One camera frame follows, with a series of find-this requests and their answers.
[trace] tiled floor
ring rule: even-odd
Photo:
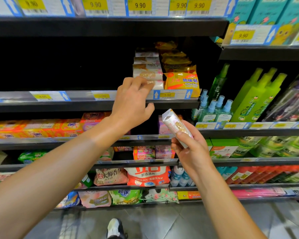
[[[269,239],[299,239],[299,203],[243,204]],[[105,239],[108,222],[120,218],[129,239],[217,238],[201,203],[87,211],[53,211],[26,239]]]

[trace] foot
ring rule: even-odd
[[[106,238],[127,239],[124,234],[122,222],[119,219],[113,218],[107,226]]]

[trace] white bottle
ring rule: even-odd
[[[184,173],[184,168],[179,168],[177,166],[174,166],[173,172],[171,174],[171,183],[170,183],[172,187],[178,186],[178,183],[183,173]]]
[[[189,181],[187,182],[188,186],[195,186],[194,181],[190,178]]]
[[[182,177],[179,180],[179,185],[182,187],[185,187],[189,180],[190,180],[189,175],[184,171],[184,173],[182,174]]]

